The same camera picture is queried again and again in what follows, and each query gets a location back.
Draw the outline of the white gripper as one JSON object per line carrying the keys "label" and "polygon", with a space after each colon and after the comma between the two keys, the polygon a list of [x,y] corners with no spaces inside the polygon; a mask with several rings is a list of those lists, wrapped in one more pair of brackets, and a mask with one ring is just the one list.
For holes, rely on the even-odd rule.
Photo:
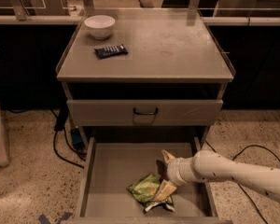
{"label": "white gripper", "polygon": [[155,195],[154,200],[162,202],[177,189],[177,186],[188,184],[193,176],[191,169],[192,158],[176,158],[169,151],[161,151],[164,162],[167,164],[167,176],[169,180],[163,180]]}

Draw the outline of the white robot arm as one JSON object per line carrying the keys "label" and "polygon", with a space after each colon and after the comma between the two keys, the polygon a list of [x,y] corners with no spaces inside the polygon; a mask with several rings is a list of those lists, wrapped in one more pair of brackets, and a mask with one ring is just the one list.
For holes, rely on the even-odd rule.
{"label": "white robot arm", "polygon": [[211,150],[193,157],[177,158],[166,150],[162,155],[168,179],[161,182],[155,199],[163,201],[178,186],[190,183],[233,181],[280,203],[280,169],[231,161]]}

